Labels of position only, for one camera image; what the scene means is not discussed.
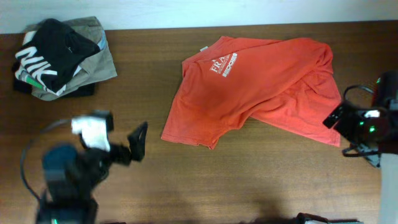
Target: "wooden tabletop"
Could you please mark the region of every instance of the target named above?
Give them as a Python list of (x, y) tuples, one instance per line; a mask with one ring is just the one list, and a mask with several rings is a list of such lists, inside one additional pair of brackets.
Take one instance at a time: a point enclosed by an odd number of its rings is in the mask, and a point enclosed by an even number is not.
[[(260, 39), (310, 37), (329, 44), (340, 92), (372, 85), (398, 67), (398, 21), (107, 31), (118, 77), (101, 82), (94, 96), (51, 102), (12, 90), (10, 71), (22, 35), (0, 35), (0, 223), (33, 223), (37, 203), (19, 177), (22, 148), (53, 120), (110, 110), (115, 130), (126, 136), (148, 121), (146, 158), (130, 167), (113, 165), (94, 191), (97, 220), (238, 223), (255, 218), (295, 217), (299, 212), (329, 219), (377, 222), (380, 171), (364, 159), (348, 159), (327, 146), (254, 119), (221, 137), (215, 150), (165, 142), (160, 134), (182, 80), (181, 62), (222, 35)], [(369, 105), (371, 96), (352, 99)], [(49, 133), (27, 156), (26, 174), (41, 192), (42, 154), (76, 136), (64, 127)]]

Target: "white wall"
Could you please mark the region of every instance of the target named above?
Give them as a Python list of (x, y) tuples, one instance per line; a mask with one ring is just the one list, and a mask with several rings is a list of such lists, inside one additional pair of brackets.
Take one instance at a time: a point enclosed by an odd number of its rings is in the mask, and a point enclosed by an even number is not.
[(105, 29), (398, 19), (398, 0), (0, 0), (0, 33), (97, 16)]

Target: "white surface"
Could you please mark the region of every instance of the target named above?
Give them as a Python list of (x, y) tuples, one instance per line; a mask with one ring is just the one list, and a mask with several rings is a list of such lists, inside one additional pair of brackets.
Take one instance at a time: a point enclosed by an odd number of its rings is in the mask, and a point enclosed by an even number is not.
[(397, 0), (1, 0), (0, 33), (96, 16), (105, 29), (398, 19)]
[(381, 155), (379, 224), (398, 224), (398, 155)]
[(89, 148), (102, 149), (109, 152), (108, 135), (106, 133), (105, 119), (92, 116), (79, 116), (72, 119), (72, 133), (80, 134)]

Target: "red cloth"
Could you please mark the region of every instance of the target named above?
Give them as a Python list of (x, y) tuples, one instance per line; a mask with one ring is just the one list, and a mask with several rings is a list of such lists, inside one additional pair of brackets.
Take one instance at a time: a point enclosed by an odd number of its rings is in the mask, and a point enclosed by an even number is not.
[(322, 125), (341, 100), (332, 58), (327, 44), (311, 39), (221, 37), (182, 63), (162, 139), (214, 149), (251, 116), (339, 146), (340, 135)]

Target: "stack of folded clothes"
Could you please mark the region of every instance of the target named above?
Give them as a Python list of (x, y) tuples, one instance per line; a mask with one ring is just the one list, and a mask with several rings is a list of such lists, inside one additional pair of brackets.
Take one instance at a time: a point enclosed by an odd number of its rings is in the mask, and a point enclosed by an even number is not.
[(96, 82), (117, 76), (96, 17), (29, 26), (16, 59), (14, 89), (46, 101), (93, 95)]

